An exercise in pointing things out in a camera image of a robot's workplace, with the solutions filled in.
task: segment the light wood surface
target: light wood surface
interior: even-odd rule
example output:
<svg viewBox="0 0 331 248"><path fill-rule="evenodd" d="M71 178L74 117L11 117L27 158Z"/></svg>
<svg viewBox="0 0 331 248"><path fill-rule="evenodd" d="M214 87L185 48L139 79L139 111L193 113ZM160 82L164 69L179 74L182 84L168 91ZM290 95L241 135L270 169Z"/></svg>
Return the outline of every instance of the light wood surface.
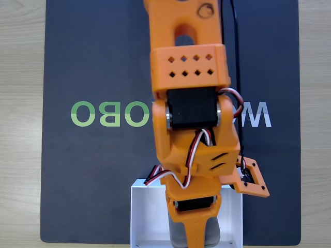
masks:
<svg viewBox="0 0 331 248"><path fill-rule="evenodd" d="M302 242L331 247L331 1L299 0ZM44 0L0 0L0 247L39 238Z"/></svg>

